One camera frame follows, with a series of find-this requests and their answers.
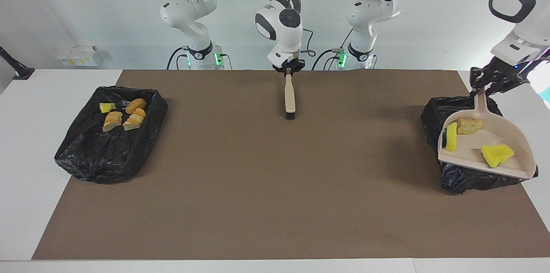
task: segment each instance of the black garbage bag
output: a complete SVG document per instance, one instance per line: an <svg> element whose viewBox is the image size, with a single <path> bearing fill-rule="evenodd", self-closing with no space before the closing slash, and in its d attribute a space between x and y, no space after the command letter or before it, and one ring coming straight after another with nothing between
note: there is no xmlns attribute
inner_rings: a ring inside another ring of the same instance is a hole
<svg viewBox="0 0 550 273"><path fill-rule="evenodd" d="M104 133L106 114L101 113L99 104L115 103L125 122L129 115L124 109L137 98L147 101L141 128L124 131L118 126ZM126 181L139 173L153 150L167 110L168 103L157 90L99 87L71 124L55 163L82 181Z"/></svg>
<svg viewBox="0 0 550 273"><path fill-rule="evenodd" d="M502 116L497 103L493 99L487 99L487 107L489 107L489 111ZM424 108L424 112L422 112L421 118L426 138L428 138L428 144L434 149L436 156L437 142L446 119L460 110L473 109L474 99L471 97L438 97L430 99L430 102ZM441 171L441 187L456 194L463 194L469 189L489 190L525 181L523 179L460 167L450 163L442 163Z"/></svg>

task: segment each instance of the beige dustpan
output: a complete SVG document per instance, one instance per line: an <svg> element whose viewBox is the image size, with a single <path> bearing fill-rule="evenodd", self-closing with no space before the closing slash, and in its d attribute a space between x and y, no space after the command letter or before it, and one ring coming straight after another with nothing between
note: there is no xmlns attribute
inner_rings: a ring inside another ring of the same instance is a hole
<svg viewBox="0 0 550 273"><path fill-rule="evenodd" d="M523 132L505 118L489 112L485 89L481 89L474 98L474 104L475 110L462 110L452 114L445 121L438 141L438 159L441 162L484 172L521 179L533 178L537 165ZM470 135L459 134L456 139L456 151L450 152L442 148L443 131L460 118L483 120L483 129ZM481 155L481 146L499 144L510 146L515 156L492 169Z"/></svg>

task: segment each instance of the yellow sponge piece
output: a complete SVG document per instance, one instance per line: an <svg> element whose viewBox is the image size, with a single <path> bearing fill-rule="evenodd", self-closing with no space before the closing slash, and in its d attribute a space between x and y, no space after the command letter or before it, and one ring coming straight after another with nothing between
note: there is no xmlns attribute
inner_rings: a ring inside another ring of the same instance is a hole
<svg viewBox="0 0 550 273"><path fill-rule="evenodd" d="M448 151L456 150L456 130L458 128L457 123L452 123L446 128L446 145L445 149Z"/></svg>
<svg viewBox="0 0 550 273"><path fill-rule="evenodd" d="M116 110L116 104L114 103L100 103L100 110L102 113L109 113L112 110Z"/></svg>
<svg viewBox="0 0 550 273"><path fill-rule="evenodd" d="M491 168L496 168L515 155L514 151L507 145L483 145L481 146L481 154Z"/></svg>

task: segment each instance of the dustpan handle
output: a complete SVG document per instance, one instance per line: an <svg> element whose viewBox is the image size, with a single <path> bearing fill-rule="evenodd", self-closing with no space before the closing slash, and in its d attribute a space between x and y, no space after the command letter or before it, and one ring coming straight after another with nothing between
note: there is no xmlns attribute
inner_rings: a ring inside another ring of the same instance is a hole
<svg viewBox="0 0 550 273"><path fill-rule="evenodd" d="M476 110L481 112L489 112L489 107L487 107L487 95L485 95L485 87L480 89L474 98L474 106Z"/></svg>

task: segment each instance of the white wall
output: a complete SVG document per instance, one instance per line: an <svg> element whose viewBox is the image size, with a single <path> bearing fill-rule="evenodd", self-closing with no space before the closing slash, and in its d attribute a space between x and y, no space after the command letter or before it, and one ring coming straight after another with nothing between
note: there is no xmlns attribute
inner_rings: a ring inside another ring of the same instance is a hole
<svg viewBox="0 0 550 273"><path fill-rule="evenodd" d="M59 67L55 46L75 42L97 46L105 58L104 68L161 69L173 49L185 44L181 33L159 17L167 0L34 1L0 0L15 6L13 12L0 7L0 44L33 67ZM255 12L267 1L218 0L216 12L201 20L212 39L232 56L236 69L270 68L266 55L273 44L254 26ZM346 9L354 1L302 0L305 28L316 32L314 50L341 44L350 29ZM401 15L378 25L377 67L480 67L513 27L489 13L488 0L401 1ZM29 52L29 45L36 51ZM307 61L311 66L312 59Z"/></svg>

